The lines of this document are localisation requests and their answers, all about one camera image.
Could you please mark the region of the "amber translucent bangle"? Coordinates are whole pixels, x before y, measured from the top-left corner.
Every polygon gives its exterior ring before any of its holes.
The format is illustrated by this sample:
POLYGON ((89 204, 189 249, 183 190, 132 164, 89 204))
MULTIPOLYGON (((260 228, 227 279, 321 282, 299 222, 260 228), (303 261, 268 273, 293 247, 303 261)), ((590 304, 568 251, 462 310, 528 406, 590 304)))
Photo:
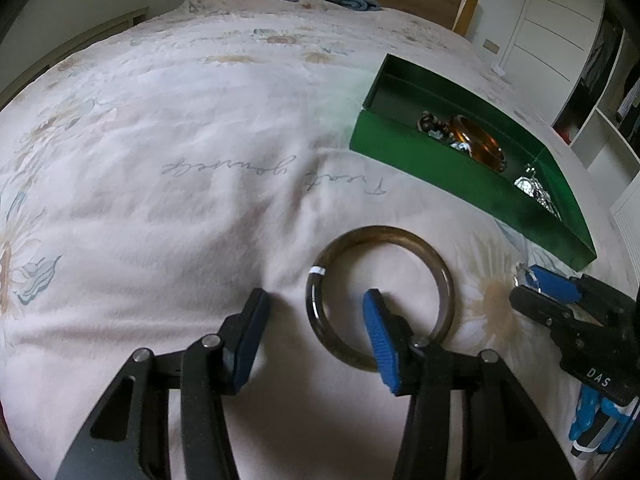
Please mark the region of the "amber translucent bangle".
POLYGON ((460 145, 468 147, 466 150, 472 159, 499 174, 506 170, 506 156, 498 142, 470 118, 454 116, 450 131, 460 145))

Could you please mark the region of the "dark olive jade bangle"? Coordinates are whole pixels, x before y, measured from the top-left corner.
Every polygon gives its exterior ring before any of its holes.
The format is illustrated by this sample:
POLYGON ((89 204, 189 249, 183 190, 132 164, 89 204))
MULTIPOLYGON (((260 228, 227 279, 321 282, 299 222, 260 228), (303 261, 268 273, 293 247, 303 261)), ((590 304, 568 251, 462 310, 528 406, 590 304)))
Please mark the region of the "dark olive jade bangle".
POLYGON ((409 231, 394 226, 363 226, 337 237, 322 249, 312 264, 306 281, 305 302, 311 329, 328 350, 341 362, 365 372, 376 372, 373 356, 357 351, 337 335, 326 316, 322 301, 322 283, 332 262, 343 252, 367 244, 392 244, 412 252, 430 270, 438 290, 438 315, 428 340, 441 344, 447 337, 454 312, 456 312, 456 291, 454 279, 445 261, 425 240, 409 231))

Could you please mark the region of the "green jewelry tray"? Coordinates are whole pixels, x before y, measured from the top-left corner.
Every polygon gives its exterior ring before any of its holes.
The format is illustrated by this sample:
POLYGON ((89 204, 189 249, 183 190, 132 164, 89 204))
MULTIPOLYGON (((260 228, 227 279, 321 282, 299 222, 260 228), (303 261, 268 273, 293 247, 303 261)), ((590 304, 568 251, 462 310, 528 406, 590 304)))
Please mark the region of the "green jewelry tray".
POLYGON ((548 148, 495 105, 425 67, 386 55, 349 147, 490 214, 576 271, 597 258, 548 148))

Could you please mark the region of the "red box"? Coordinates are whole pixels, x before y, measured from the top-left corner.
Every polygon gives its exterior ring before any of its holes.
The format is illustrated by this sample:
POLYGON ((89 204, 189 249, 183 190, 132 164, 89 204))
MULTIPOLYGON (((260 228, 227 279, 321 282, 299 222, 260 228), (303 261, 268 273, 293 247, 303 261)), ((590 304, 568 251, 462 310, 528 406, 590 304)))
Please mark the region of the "red box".
POLYGON ((567 144, 570 145, 573 142, 574 139, 574 132, 570 129, 558 129, 556 130, 556 133, 562 138, 562 140, 567 144))

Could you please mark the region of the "hanging clothes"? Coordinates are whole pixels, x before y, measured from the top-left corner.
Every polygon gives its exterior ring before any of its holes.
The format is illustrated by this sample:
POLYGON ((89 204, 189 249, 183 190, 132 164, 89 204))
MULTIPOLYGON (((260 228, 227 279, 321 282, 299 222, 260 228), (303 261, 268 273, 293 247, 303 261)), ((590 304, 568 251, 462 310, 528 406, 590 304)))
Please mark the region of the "hanging clothes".
POLYGON ((639 113, 639 48, 621 24, 602 18, 590 55, 578 78, 585 118, 607 119, 624 139, 631 136, 639 113))

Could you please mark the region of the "tissue box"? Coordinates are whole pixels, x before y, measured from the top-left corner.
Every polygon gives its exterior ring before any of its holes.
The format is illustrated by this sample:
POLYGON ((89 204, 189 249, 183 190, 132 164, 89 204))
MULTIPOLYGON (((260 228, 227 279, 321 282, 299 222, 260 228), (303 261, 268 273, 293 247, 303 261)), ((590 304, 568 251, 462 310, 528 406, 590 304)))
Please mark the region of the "tissue box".
POLYGON ((504 78, 506 76, 506 71, 499 64, 492 64, 491 70, 500 78, 504 78))

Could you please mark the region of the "white wardrobe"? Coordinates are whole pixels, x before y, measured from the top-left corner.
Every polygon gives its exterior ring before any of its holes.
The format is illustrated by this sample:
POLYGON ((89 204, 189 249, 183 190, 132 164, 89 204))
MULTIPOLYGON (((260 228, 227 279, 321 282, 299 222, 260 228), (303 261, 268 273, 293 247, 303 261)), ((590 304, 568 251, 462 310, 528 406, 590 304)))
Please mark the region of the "white wardrobe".
POLYGON ((578 78, 602 18, 620 24, 605 0, 525 0, 501 67, 547 124, 574 132, 570 148, 589 172, 597 196, 620 232, 637 238, 639 115, 628 139, 599 114, 578 132, 585 118, 578 78))

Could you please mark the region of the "floral white bed duvet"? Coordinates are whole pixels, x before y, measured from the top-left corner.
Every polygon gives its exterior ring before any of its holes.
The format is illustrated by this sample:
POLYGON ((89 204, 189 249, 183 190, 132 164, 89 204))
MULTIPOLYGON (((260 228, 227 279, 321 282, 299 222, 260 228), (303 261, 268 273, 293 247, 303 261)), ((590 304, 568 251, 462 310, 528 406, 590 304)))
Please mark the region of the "floral white bed duvet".
POLYGON ((584 166, 452 32, 395 10, 318 0, 186 0, 72 55, 1 114, 1 402, 11 438, 51 479, 134 349, 186 348, 243 307, 272 311, 247 386, 226 403, 245 479, 386 479, 408 403, 322 347, 307 273, 335 237, 399 226, 457 289, 446 346, 496 350, 564 450, 579 385, 548 330, 508 300, 521 263, 562 263, 484 211, 348 147, 396 54, 533 133, 563 171, 598 256, 637 281, 584 166))

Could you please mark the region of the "right wall socket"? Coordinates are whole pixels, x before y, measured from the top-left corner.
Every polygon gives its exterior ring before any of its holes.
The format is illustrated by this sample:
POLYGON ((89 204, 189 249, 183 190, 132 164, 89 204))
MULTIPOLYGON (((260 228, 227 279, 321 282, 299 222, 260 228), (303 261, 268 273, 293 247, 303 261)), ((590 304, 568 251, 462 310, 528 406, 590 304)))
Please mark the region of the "right wall socket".
POLYGON ((483 44, 483 48, 491 52, 492 54, 498 54, 500 51, 500 47, 498 44, 495 44, 493 41, 486 39, 483 44))

